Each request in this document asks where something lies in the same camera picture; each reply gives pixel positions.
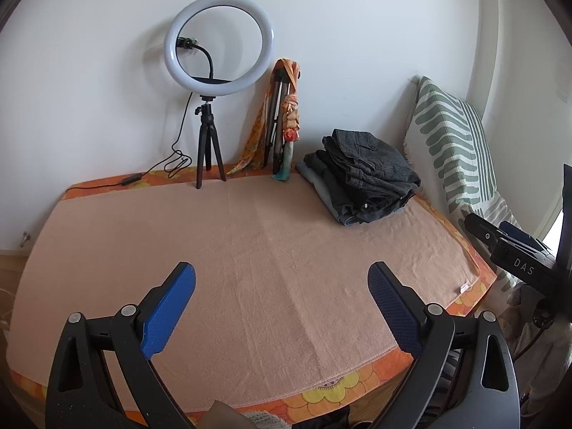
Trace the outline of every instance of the black cable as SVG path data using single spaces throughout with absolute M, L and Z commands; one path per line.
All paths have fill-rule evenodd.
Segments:
M 190 44 L 190 46 L 192 46 L 193 48 L 196 48 L 199 51 L 202 51 L 207 56 L 207 59 L 209 61 L 209 79 L 212 79 L 214 77 L 215 73 L 214 73 L 213 60 L 211 58 L 211 54 L 208 53 L 208 51 L 205 50 L 205 48 L 202 48 L 201 46 L 196 45 L 194 43 Z M 181 150 L 175 149 L 175 145 L 178 144 L 179 140 L 181 139 L 182 128 L 185 125 L 185 118 L 187 117 L 187 111 L 189 109 L 189 104 L 191 102 L 192 97 L 193 97 L 193 93 L 191 92 L 191 94 L 189 95 L 189 98 L 187 100 L 187 105 L 185 106 L 185 112 L 182 115 L 181 127 L 179 128 L 179 133 L 178 133 L 177 139 L 171 145 L 171 150 L 173 150 L 173 153 L 171 153 L 168 157 L 166 157 L 165 159 L 162 159 L 161 161 L 159 161 L 159 163 L 154 164 L 144 173 L 132 174 L 130 176 L 123 178 L 118 183 L 108 183 L 105 185 L 95 185 L 93 187 L 79 187 L 79 186 L 69 187 L 69 189 L 67 189 L 66 192 L 68 190 L 71 190 L 71 189 L 91 190 L 91 189 L 102 189 L 104 187 L 117 187 L 118 185 L 126 186 L 130 183 L 140 181 L 144 176 L 149 174 L 159 164 L 165 163 L 165 161 L 167 161 L 167 163 L 165 163 L 165 166 L 163 166 L 163 170 L 165 171 L 165 173 L 167 173 L 167 177 L 169 179 L 172 179 L 173 177 L 175 177 L 179 172 L 181 172 L 186 167 L 191 166 L 191 164 L 193 163 L 193 159 L 190 156 L 184 154 Z M 167 167 L 173 163 L 177 163 L 177 164 L 175 164 L 171 169 L 167 169 Z
M 513 363 L 516 362 L 516 360 L 518 360 L 520 357 L 522 357 L 522 355 L 524 355 L 528 350 L 530 350 L 530 347 L 536 343 L 536 341 L 540 338 L 540 336 L 545 330 L 546 329 L 541 329 L 540 331 L 538 331 L 538 334 L 534 336 L 533 340 L 531 340 L 530 343 L 526 347 L 524 347 L 520 352 L 518 352 L 517 355 L 513 358 Z

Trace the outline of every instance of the green and white pillow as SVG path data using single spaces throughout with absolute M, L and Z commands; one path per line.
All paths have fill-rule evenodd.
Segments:
M 417 102 L 404 141 L 405 154 L 421 178 L 420 192 L 461 231 L 490 263 L 484 245 L 464 230 L 464 218 L 477 213 L 498 226 L 518 226 L 497 192 L 493 160 L 477 110 L 441 90 L 431 79 L 419 82 Z M 501 296 L 517 279 L 497 269 Z

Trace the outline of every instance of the ring light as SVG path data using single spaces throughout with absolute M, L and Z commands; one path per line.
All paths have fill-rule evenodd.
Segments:
M 236 80 L 221 83 L 208 84 L 201 82 L 185 72 L 177 57 L 177 38 L 187 22 L 205 9 L 216 6 L 231 6 L 241 9 L 256 21 L 262 34 L 262 50 L 254 66 Z M 209 97 L 222 97 L 244 90 L 254 84 L 265 73 L 272 61 L 274 50 L 274 28 L 267 14 L 256 3 L 250 0 L 197 0 L 184 8 L 173 20 L 173 23 L 165 36 L 165 64 L 167 70 L 180 85 L 188 90 L 207 95 Z

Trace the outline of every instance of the blue gripper pad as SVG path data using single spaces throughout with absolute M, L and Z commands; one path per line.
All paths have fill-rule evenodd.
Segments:
M 153 354 L 162 352 L 173 333 L 196 285 L 194 268 L 188 263 L 159 301 L 155 310 L 143 325 L 141 351 L 150 360 Z
M 393 273 L 385 263 L 371 265 L 367 274 L 370 294 L 390 327 L 399 348 L 417 358 L 423 350 L 419 340 L 419 321 L 388 279 L 389 275 L 393 276 Z

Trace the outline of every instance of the black mini tripod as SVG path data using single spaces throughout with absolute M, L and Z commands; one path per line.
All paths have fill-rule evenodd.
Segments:
M 197 189 L 202 186 L 202 166 L 207 164 L 207 171 L 211 170 L 211 143 L 214 148 L 214 155 L 216 156 L 216 162 L 218 165 L 218 172 L 220 173 L 220 178 L 223 181 L 227 180 L 227 176 L 224 173 L 224 165 L 222 164 L 222 156 L 220 154 L 220 146 L 218 144 L 218 134 L 216 132 L 216 127 L 214 123 L 214 115 L 211 110 L 211 101 L 215 97 L 207 97 L 201 95 L 204 104 L 197 107 L 194 113 L 198 116 L 201 114 L 201 130 L 198 134 L 198 155 L 197 155 Z

